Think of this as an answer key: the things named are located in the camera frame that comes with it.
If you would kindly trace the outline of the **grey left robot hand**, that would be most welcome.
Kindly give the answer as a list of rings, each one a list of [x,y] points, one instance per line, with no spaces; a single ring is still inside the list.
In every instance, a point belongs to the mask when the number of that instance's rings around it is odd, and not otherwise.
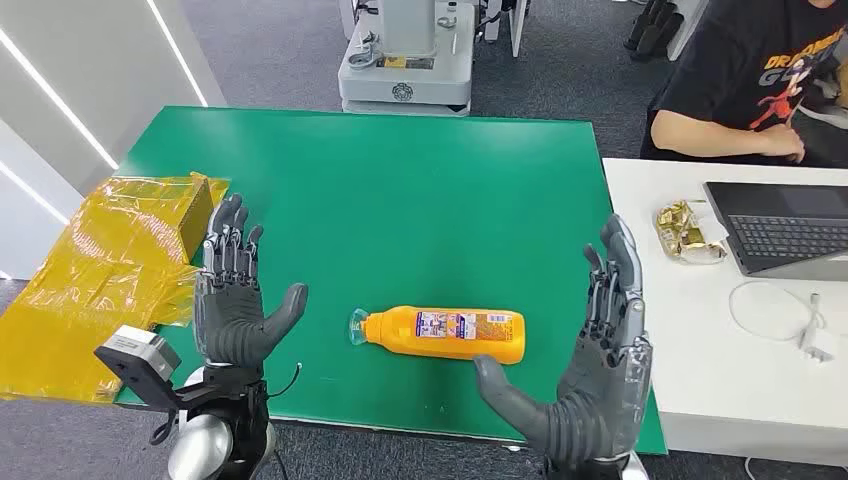
[[[260,224],[249,231],[249,209],[234,193],[210,216],[202,242],[202,268],[196,273],[193,332],[208,364],[261,367],[303,316],[308,286],[294,283],[278,308],[263,310],[259,282]]]

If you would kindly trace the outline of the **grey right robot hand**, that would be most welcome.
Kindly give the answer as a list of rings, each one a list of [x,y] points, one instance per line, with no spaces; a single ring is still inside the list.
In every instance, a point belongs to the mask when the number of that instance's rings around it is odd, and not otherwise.
[[[591,265],[586,317],[554,402],[540,403],[513,386],[492,356],[473,358],[481,398],[545,456],[550,474],[625,470],[649,397],[653,346],[636,242],[617,214],[600,239],[603,254],[583,248]]]

